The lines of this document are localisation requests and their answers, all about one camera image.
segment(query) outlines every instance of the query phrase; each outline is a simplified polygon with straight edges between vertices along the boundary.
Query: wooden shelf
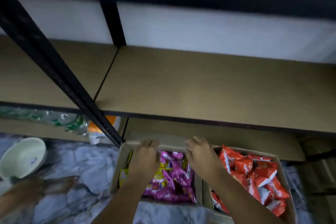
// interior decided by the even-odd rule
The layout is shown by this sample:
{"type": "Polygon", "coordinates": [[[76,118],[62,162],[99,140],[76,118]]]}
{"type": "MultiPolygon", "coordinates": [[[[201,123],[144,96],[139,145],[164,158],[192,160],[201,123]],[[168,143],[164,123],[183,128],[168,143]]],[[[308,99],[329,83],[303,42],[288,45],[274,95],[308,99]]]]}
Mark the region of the wooden shelf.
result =
{"type": "Polygon", "coordinates": [[[90,142],[88,137],[66,132],[64,128],[61,127],[22,120],[7,120],[0,118],[0,132],[23,136],[90,142]]]}
{"type": "Polygon", "coordinates": [[[335,133],[335,78],[335,65],[127,46],[96,102],[107,112],[335,133]]]}
{"type": "Polygon", "coordinates": [[[283,160],[305,161],[299,141],[296,137],[284,133],[137,118],[129,119],[125,133],[126,140],[131,131],[187,138],[195,135],[203,136],[213,145],[225,144],[274,154],[283,160]]]}
{"type": "MultiPolygon", "coordinates": [[[[51,43],[93,98],[116,47],[60,40],[51,43]]],[[[0,36],[0,46],[0,101],[78,108],[9,37],[0,36]]]]}

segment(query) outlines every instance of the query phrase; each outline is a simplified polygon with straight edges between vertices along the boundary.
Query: shelving unit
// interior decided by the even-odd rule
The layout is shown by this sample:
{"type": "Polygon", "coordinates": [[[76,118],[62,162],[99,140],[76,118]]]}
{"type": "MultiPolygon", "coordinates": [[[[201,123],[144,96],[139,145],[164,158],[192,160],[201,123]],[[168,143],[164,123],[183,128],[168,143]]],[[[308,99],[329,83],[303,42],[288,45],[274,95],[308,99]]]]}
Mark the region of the shelving unit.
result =
{"type": "MultiPolygon", "coordinates": [[[[103,113],[125,117],[125,136],[200,134],[212,144],[293,161],[305,160],[297,135],[336,136],[336,66],[125,46],[116,6],[132,1],[336,20],[336,0],[99,1],[115,45],[49,41],[18,0],[0,0],[0,26],[14,40],[0,37],[0,104],[86,114],[117,146],[122,135],[103,113]]],[[[0,131],[80,140],[19,121],[0,120],[0,131]]]]}

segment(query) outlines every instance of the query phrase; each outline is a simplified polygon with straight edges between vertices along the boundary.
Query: lower shelf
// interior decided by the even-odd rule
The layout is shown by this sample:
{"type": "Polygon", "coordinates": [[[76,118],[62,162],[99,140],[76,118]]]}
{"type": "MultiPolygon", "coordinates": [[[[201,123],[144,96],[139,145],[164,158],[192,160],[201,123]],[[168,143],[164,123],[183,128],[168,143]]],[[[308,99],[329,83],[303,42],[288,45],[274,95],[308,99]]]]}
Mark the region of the lower shelf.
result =
{"type": "Polygon", "coordinates": [[[226,144],[274,154],[283,160],[305,161],[299,141],[290,134],[138,118],[129,119],[124,138],[126,141],[131,131],[184,137],[203,136],[213,145],[226,144]]]}
{"type": "Polygon", "coordinates": [[[90,142],[88,137],[66,132],[64,128],[61,127],[53,127],[51,125],[22,120],[6,120],[0,118],[0,132],[23,136],[90,142]]]}

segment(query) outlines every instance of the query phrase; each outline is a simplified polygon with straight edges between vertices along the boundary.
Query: person's left hand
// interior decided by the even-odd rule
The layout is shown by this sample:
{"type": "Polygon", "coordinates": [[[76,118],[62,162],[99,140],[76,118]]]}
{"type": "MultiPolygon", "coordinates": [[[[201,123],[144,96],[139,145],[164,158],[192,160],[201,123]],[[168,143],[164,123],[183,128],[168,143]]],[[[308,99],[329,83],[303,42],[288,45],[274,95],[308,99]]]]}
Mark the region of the person's left hand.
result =
{"type": "Polygon", "coordinates": [[[45,196],[45,182],[37,177],[27,178],[13,185],[9,191],[3,194],[9,200],[9,204],[16,209],[37,205],[45,196]]]}
{"type": "Polygon", "coordinates": [[[160,154],[157,152],[159,141],[142,141],[134,150],[128,167],[128,179],[148,184],[160,166],[160,154]]]}

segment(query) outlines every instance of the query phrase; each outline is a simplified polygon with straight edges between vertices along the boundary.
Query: plastic bowl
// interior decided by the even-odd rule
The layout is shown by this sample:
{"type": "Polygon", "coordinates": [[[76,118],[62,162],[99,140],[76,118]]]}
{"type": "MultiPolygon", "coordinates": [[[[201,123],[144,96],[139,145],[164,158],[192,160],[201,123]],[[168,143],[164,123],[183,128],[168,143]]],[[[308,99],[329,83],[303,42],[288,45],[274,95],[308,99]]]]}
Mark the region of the plastic bowl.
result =
{"type": "Polygon", "coordinates": [[[43,140],[28,137],[10,147],[0,160],[0,177],[23,178],[45,162],[47,149],[43,140]]]}

